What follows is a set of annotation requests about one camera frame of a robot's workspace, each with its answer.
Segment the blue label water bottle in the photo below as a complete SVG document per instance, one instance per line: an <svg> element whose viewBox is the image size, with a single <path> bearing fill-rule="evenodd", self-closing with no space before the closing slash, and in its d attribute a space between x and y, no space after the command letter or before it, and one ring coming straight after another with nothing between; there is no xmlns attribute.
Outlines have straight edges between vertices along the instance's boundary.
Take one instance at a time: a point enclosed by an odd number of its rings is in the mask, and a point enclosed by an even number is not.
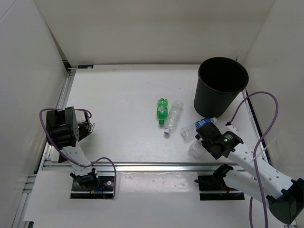
<svg viewBox="0 0 304 228"><path fill-rule="evenodd" d="M199 121L196 121L194 124L192 123L186 127L181 128L180 134L183 140L188 142L197 135L197 131L196 131L197 129L199 129L206 123L216 123L216 122L217 122L217 118L215 117L203 118Z"/></svg>

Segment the green plastic bottle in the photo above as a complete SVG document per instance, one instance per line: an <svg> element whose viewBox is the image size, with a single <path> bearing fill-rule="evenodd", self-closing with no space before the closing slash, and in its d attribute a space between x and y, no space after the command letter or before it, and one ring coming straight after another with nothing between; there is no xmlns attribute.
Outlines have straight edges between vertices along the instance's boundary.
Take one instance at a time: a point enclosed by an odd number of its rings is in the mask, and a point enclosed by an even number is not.
<svg viewBox="0 0 304 228"><path fill-rule="evenodd" d="M168 116L168 100L161 98L157 102L157 119L159 121L159 125L163 126Z"/></svg>

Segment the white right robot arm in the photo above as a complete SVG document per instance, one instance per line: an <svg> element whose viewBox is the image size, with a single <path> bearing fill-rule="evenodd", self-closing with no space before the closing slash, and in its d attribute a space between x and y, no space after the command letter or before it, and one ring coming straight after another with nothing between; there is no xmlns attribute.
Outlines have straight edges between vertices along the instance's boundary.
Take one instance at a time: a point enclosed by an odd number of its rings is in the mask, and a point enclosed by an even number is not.
<svg viewBox="0 0 304 228"><path fill-rule="evenodd" d="M260 157L254 156L237 134L221 133L213 123L196 130L201 146L219 159L225 157L251 174L248 177L228 164L219 166L207 180L196 180L216 190L236 189L265 205L272 215L290 225L304 209L304 180L281 173Z"/></svg>

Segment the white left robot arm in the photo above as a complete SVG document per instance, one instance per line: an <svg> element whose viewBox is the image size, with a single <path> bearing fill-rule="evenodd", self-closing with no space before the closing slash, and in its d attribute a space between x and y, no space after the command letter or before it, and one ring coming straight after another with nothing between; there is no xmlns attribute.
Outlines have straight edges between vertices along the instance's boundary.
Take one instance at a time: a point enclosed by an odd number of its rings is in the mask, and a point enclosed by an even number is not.
<svg viewBox="0 0 304 228"><path fill-rule="evenodd" d="M95 190L100 179L79 144L92 132L90 118L88 111L72 106L64 110L50 110L46 114L46 131L49 135L48 143L57 147L61 157L71 163L73 171L70 176L79 186Z"/></svg>

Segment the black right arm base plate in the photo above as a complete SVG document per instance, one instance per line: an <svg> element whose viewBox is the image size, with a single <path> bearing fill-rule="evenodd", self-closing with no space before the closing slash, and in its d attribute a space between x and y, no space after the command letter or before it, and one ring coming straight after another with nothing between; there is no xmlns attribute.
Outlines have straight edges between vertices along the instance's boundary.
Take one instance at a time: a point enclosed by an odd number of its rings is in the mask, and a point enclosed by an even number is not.
<svg viewBox="0 0 304 228"><path fill-rule="evenodd" d="M202 175L194 181L199 186L201 201L227 201L244 200L244 193L237 189L229 188L223 179L217 180L212 175Z"/></svg>

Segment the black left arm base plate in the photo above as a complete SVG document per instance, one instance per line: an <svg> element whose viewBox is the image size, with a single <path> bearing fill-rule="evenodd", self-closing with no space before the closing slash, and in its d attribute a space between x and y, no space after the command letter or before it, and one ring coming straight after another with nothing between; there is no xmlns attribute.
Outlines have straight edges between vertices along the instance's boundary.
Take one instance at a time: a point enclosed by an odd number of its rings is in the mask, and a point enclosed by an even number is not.
<svg viewBox="0 0 304 228"><path fill-rule="evenodd" d="M97 184L89 187L80 186L73 180L70 198L71 199L95 199L110 200L114 194L114 176L99 176Z"/></svg>

